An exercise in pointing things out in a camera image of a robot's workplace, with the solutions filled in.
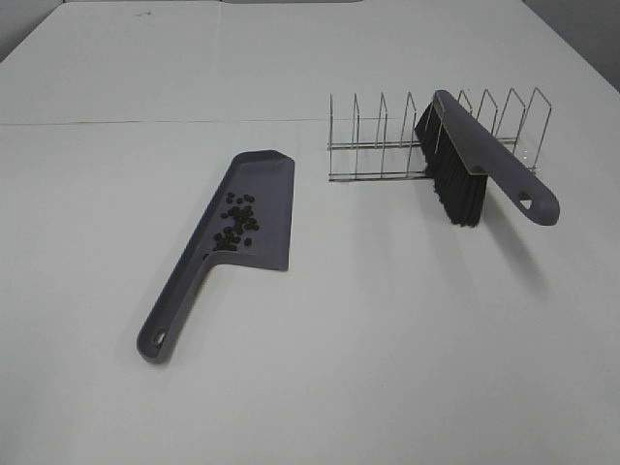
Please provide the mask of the grey plastic dustpan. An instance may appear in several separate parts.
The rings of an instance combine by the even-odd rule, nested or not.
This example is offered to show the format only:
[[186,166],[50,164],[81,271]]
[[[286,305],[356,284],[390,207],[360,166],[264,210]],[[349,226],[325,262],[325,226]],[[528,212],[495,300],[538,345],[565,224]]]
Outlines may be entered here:
[[139,331],[137,350],[146,361],[169,361],[213,267],[289,269],[294,184],[295,161],[279,151],[232,158]]

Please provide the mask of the grey brush black bristles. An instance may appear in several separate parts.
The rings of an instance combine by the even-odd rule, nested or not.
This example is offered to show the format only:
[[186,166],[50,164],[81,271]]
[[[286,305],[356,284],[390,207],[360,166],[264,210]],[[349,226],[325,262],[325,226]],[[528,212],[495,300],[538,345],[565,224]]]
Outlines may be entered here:
[[434,92],[415,133],[424,156],[424,174],[433,180],[434,191],[455,225],[479,223],[489,179],[530,221],[541,226],[558,222],[560,204],[552,191],[448,91]]

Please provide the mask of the pile of coffee beans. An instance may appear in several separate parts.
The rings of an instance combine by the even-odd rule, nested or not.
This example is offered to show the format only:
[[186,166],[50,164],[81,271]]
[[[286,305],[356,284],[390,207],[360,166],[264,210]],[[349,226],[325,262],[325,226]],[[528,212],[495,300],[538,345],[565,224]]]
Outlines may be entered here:
[[256,197],[250,194],[228,192],[225,195],[224,209],[219,213],[224,225],[213,235],[213,252],[236,252],[240,247],[254,245],[253,233],[260,229],[255,203]]

